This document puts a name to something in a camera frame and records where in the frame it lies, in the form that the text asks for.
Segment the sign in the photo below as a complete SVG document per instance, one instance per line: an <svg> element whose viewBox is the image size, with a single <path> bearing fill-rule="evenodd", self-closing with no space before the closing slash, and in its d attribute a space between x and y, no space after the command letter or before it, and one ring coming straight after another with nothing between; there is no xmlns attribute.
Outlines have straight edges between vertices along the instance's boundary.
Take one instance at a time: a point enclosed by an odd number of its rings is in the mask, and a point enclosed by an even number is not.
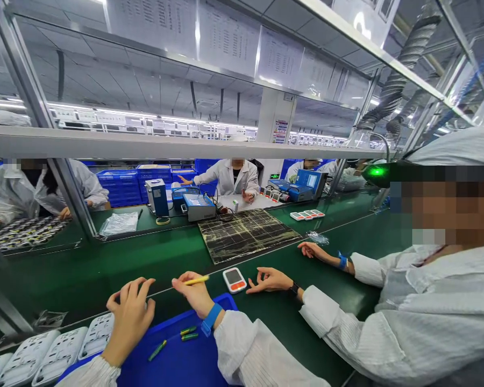
<svg viewBox="0 0 484 387"><path fill-rule="evenodd" d="M286 120L276 120L274 122L273 144L285 144L288 126L289 121Z"/></svg>

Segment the ceiling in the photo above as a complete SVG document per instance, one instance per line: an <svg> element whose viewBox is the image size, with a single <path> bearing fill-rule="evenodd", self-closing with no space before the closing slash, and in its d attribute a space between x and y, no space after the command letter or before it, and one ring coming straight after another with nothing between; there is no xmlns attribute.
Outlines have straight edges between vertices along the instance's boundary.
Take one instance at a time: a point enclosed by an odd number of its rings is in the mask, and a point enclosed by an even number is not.
<svg viewBox="0 0 484 387"><path fill-rule="evenodd" d="M13 0L16 6L67 19L80 25L107 31L102 4L97 0ZM331 27L300 7L293 0L224 0L239 9L266 19L291 34L308 41L320 50L329 52L355 67L366 68L375 62L369 54L342 38ZM424 0L402 0L399 13L412 25ZM465 31L479 26L484 17L484 0L454 0L453 9ZM57 101L58 54L65 60L63 101L87 103L113 109L144 111L181 117L193 116L190 81L194 81L197 109L203 119L237 122L237 93L240 93L239 122L255 125L259 118L262 87L221 74L194 68L179 62L136 52L78 33L19 19L20 30L26 41L34 67L46 97ZM435 32L430 43L449 38L446 22ZM394 28L384 49L397 55L405 39ZM480 42L484 51L484 42ZM450 51L435 53L443 62ZM415 72L426 78L430 68L420 61ZM382 72L382 81L389 70ZM220 113L220 90L224 89L223 116ZM408 84L409 97L416 87ZM0 59L0 94L12 95L16 90ZM299 98L294 126L322 129L325 134L348 135L355 111L338 106Z"/></svg>

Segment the workbench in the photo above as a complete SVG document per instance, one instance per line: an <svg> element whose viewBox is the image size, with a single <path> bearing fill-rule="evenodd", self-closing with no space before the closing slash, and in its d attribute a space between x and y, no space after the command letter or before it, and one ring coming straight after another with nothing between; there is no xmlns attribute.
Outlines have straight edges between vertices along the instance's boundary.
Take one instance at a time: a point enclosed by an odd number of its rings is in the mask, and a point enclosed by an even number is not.
<svg viewBox="0 0 484 387"><path fill-rule="evenodd" d="M410 246L411 231L408 221L400 215L388 210L370 213L374 196L374 193L356 192L269 212L303 236L309 230L324 232L330 239L325 249L332 255L337 255L339 250L346 255L358 251L377 259ZM99 227L111 213L135 208L96 212L92 217ZM293 211L311 209L324 212L326 217L296 222L289 216ZM139 227L153 227L153 222L153 216L144 210ZM379 299L379 289L301 255L297 249L299 241L214 266L196 225L178 226L175 222L170 225L173 228L164 232L11 260L11 269L40 310L69 312L65 325L74 324L65 330L87 326L91 316L105 311L105 302L112 293L140 276L156 279L151 294L156 301L153 324L158 324L190 309L186 300L170 289L172 278L187 270L210 274L207 286L210 295L215 297L227 292L222 270L232 265L245 277L253 279L260 266L282 270L301 287L314 284L337 301L344 311L354 313L360 320L373 312ZM315 375L325 378L332 386L340 386L348 378L352 368L316 336L297 312L300 305L296 301L280 292L239 293L234 299L239 310L252 320L261 319Z"/></svg>

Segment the transparent plastic bag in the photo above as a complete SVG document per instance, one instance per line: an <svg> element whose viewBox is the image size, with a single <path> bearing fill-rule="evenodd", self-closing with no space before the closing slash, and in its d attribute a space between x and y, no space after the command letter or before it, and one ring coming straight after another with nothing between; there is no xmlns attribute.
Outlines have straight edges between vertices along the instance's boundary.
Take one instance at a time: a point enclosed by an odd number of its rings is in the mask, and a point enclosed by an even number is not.
<svg viewBox="0 0 484 387"><path fill-rule="evenodd" d="M330 244L330 241L328 240L328 237L324 236L324 235L321 235L321 234L318 234L317 232L315 231L309 231L307 233L307 236L315 243L317 243L318 245L329 245Z"/></svg>
<svg viewBox="0 0 484 387"><path fill-rule="evenodd" d="M102 224L99 235L109 237L111 235L133 232L136 231L137 224L138 212L113 214Z"/></svg>

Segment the worker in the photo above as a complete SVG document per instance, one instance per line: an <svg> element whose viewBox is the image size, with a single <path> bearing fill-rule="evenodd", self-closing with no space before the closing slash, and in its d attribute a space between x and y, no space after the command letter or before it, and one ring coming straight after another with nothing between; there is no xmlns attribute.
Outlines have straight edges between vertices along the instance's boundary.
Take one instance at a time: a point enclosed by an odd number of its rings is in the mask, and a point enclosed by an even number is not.
<svg viewBox="0 0 484 387"><path fill-rule="evenodd" d="M103 210L109 191L82 162L69 159L75 182L90 209ZM70 210L46 159L21 159L0 166L0 226L18 218L59 216Z"/></svg>
<svg viewBox="0 0 484 387"><path fill-rule="evenodd" d="M241 134L231 136L230 141L245 142L248 138ZM247 203L253 203L258 191L258 168L255 164L241 158L223 159L217 161L208 170L195 176L193 181L179 176L184 184L208 184L218 180L219 195L242 194Z"/></svg>
<svg viewBox="0 0 484 387"><path fill-rule="evenodd" d="M298 246L304 256L381 288L375 313L359 321L315 286L303 291L273 268L258 268L247 293L295 289L303 318L360 373L348 386L484 386L484 180L477 180L484 179L484 127L441 137L406 161L401 179L410 173L414 181L391 184L391 197L403 194L400 207L411 210L424 235L413 242L422 245L379 260L334 257L311 242ZM421 180L427 176L453 182Z"/></svg>
<svg viewBox="0 0 484 387"><path fill-rule="evenodd" d="M188 271L173 279L172 287L186 297L200 319L209 317L214 321L211 328L218 349L217 365L229 385L330 387L302 366L261 320L253 323L242 312L225 311L220 306L214 308L215 303L204 282L190 286L184 284L199 277L201 275ZM115 322L104 352L68 374L57 384L58 387L117 385L122 364L154 318L154 300L149 299L146 306L149 287L154 281L152 278L138 278L111 295L106 307L114 314ZM192 352L191 355L201 356L201 353ZM165 356L165 349L158 356Z"/></svg>
<svg viewBox="0 0 484 387"><path fill-rule="evenodd" d="M319 159L304 159L304 160L298 161L289 167L289 169L287 170L287 174L285 175L285 180L291 183L295 183L297 172L300 169L313 170L318 165L319 165Z"/></svg>

